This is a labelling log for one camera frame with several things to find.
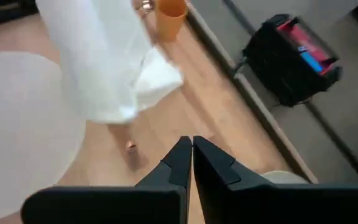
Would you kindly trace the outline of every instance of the white dress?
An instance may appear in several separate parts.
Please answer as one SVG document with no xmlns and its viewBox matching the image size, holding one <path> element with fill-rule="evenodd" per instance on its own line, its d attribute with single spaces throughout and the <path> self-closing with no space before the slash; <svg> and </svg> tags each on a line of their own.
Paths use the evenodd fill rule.
<svg viewBox="0 0 358 224">
<path fill-rule="evenodd" d="M 70 104 L 86 119 L 125 123 L 182 84 L 152 46 L 130 0 L 37 0 L 60 51 Z"/>
</svg>

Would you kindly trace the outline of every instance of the orange cup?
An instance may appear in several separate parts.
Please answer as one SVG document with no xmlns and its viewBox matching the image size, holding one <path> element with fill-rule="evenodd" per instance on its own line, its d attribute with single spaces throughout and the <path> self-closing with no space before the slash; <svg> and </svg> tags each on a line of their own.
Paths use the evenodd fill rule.
<svg viewBox="0 0 358 224">
<path fill-rule="evenodd" d="M 175 40 L 186 18 L 186 1 L 157 0 L 155 13 L 160 38 L 165 41 Z"/>
</svg>

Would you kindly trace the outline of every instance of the foot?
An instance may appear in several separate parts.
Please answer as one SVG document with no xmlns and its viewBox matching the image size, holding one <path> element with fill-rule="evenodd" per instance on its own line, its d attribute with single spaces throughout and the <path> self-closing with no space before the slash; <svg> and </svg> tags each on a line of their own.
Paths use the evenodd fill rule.
<svg viewBox="0 0 358 224">
<path fill-rule="evenodd" d="M 137 146 L 136 146 L 136 144 L 134 142 L 128 141 L 127 144 L 126 144 L 126 150 L 129 153 L 136 152 L 137 151 Z"/>
</svg>

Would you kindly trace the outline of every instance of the leg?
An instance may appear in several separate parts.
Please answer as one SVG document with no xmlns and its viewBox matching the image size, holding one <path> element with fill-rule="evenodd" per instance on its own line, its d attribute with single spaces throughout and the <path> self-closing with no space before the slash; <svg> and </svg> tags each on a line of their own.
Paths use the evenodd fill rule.
<svg viewBox="0 0 358 224">
<path fill-rule="evenodd" d="M 135 143 L 131 137 L 131 124 L 108 124 L 109 132 L 116 140 L 120 150 L 125 149 L 127 152 L 135 152 L 137 150 Z"/>
</svg>

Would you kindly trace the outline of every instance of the white fabric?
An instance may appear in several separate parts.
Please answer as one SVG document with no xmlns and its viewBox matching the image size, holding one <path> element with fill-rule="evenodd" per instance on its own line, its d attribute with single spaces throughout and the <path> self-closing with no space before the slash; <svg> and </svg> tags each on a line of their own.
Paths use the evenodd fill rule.
<svg viewBox="0 0 358 224">
<path fill-rule="evenodd" d="M 39 55 L 0 53 L 0 218 L 56 184 L 85 133 L 62 94 L 57 64 Z"/>
<path fill-rule="evenodd" d="M 130 0 L 37 0 L 70 103 L 87 119 L 125 123 L 182 84 L 153 48 Z"/>
</svg>

